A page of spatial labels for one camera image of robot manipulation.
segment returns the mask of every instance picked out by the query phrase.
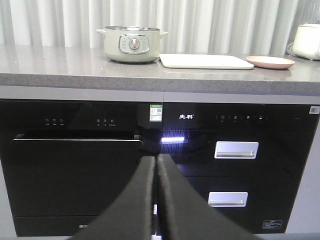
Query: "white cutting board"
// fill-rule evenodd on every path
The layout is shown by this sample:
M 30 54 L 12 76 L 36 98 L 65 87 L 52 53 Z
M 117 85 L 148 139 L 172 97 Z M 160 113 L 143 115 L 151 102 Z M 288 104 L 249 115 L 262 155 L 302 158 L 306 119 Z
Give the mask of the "white cutting board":
M 248 70 L 253 64 L 230 55 L 160 54 L 162 64 L 173 69 L 237 69 Z

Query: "pink plate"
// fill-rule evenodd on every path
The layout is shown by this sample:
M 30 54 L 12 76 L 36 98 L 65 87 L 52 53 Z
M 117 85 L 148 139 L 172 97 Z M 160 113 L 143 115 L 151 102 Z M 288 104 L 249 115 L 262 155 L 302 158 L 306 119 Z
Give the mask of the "pink plate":
M 256 67 L 265 69 L 287 69 L 296 63 L 290 59 L 274 56 L 247 56 L 246 60 Z

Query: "control knob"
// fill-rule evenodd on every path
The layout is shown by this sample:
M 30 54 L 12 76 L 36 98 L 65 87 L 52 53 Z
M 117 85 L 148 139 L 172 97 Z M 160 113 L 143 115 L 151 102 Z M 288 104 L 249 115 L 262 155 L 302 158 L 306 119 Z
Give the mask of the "control knob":
M 132 38 L 129 41 L 129 47 L 133 50 L 138 49 L 140 47 L 140 42 L 136 38 Z

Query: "dishwasher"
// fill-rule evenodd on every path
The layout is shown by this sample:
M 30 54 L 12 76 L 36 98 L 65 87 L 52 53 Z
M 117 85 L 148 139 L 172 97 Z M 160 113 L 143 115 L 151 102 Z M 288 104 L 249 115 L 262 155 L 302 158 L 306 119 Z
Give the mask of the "dishwasher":
M 1 100 L 0 111 L 0 160 L 19 237 L 86 228 L 140 158 L 159 152 L 159 102 Z

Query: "gray countertop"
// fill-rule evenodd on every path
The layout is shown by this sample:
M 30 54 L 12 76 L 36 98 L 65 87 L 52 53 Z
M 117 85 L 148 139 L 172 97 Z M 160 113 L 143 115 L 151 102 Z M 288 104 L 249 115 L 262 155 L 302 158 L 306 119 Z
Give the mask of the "gray countertop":
M 0 45 L 0 85 L 193 93 L 320 96 L 320 61 L 289 69 L 173 69 L 118 63 L 103 49 Z

